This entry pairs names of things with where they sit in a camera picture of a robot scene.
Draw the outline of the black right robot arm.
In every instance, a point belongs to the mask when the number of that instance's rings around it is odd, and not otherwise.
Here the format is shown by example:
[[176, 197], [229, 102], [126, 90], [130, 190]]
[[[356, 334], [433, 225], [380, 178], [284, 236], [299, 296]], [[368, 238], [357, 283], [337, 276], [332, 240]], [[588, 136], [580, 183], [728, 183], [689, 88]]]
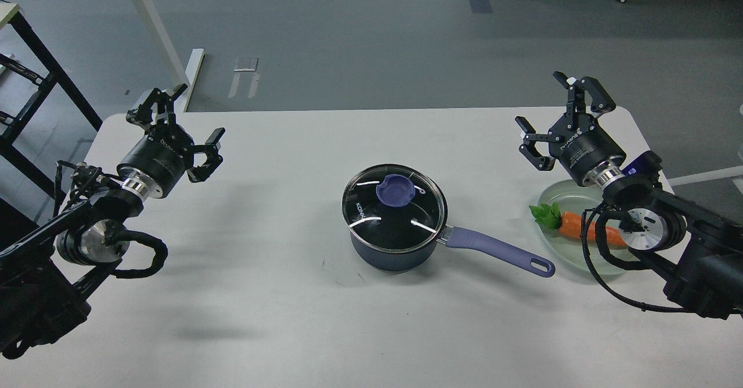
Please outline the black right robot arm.
[[[596, 78], [554, 72], [568, 93], [565, 112], [547, 133], [527, 118], [520, 152], [539, 171], [555, 163], [576, 185], [596, 186], [600, 203], [578, 219], [583, 259], [596, 282], [611, 296], [642, 311], [688, 313], [727, 319], [741, 315], [741, 225], [663, 189], [661, 158], [648, 150], [623, 167], [626, 152], [600, 126], [616, 109]], [[624, 271], [653, 271], [665, 285], [671, 308], [621, 295], [598, 274], [589, 253], [589, 232], [600, 256]]]

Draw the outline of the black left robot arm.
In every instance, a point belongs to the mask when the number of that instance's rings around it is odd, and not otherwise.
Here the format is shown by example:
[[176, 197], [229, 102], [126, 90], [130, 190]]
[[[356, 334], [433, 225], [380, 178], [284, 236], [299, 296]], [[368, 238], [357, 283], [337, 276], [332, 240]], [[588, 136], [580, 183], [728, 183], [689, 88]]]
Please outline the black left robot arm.
[[85, 322], [88, 298], [108, 277], [142, 279], [169, 255], [160, 238], [125, 227], [148, 199], [167, 197], [182, 177], [204, 182], [221, 165], [216, 128], [198, 145], [177, 123], [176, 100], [187, 90], [152, 89], [128, 111], [143, 136], [116, 174], [73, 165], [71, 193], [47, 224], [2, 249], [2, 356], [14, 360], [52, 344]]

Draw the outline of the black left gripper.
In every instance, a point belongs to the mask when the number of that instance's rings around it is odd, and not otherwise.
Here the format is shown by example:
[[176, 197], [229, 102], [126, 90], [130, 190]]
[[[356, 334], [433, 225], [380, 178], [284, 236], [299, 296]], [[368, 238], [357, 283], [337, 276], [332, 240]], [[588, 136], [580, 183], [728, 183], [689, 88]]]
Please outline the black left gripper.
[[[204, 182], [223, 162], [220, 140], [225, 128], [216, 128], [201, 145], [177, 123], [174, 103], [188, 89], [179, 84], [172, 92], [154, 87], [143, 102], [127, 112], [127, 123], [143, 130], [143, 138], [117, 166], [120, 177], [139, 172], [153, 179], [157, 190], [153, 198], [167, 197], [186, 171], [190, 182]], [[194, 155], [204, 162], [194, 165]]]

